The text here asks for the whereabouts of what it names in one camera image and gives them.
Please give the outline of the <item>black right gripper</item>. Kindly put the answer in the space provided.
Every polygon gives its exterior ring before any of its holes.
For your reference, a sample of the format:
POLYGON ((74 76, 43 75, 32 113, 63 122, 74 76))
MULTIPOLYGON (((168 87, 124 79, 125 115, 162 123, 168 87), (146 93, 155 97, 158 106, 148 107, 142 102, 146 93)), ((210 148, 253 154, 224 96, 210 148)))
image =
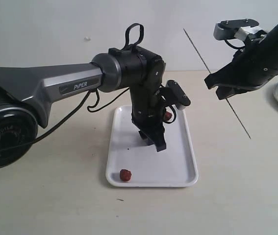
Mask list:
POLYGON ((208 89, 217 87, 219 100, 257 89, 278 75, 278 35, 267 34, 217 72, 209 74, 204 82, 208 89))

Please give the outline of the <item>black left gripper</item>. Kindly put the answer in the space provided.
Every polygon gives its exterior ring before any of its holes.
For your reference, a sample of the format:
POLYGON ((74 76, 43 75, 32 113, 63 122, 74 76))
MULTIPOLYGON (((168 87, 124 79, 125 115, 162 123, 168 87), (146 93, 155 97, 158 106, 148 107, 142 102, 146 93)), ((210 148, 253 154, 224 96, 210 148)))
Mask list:
POLYGON ((166 149, 163 116, 164 101, 160 95, 162 81, 144 81, 130 86, 132 123, 139 129, 139 135, 146 145, 155 145, 156 151, 166 149), (153 132, 152 141, 143 132, 153 132))

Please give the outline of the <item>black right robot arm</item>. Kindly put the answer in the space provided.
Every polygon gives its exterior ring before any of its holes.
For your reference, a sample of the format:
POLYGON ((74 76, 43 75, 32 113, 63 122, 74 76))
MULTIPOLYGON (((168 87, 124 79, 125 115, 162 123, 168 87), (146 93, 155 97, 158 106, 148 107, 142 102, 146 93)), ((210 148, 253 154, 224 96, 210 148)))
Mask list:
POLYGON ((220 100, 258 90, 278 75, 278 24, 266 32, 252 19, 221 21, 213 35, 218 41, 244 43, 230 63, 204 80, 220 100))

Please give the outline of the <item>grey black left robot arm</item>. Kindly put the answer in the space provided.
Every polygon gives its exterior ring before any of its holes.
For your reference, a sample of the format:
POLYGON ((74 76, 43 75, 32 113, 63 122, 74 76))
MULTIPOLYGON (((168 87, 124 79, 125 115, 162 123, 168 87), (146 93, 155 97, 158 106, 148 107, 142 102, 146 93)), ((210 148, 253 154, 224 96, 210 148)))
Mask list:
POLYGON ((85 93, 127 88, 131 120, 157 151, 166 148, 162 97, 165 62, 139 46, 111 48, 90 63, 29 68, 0 67, 0 168, 20 159, 46 128, 53 103, 85 93))

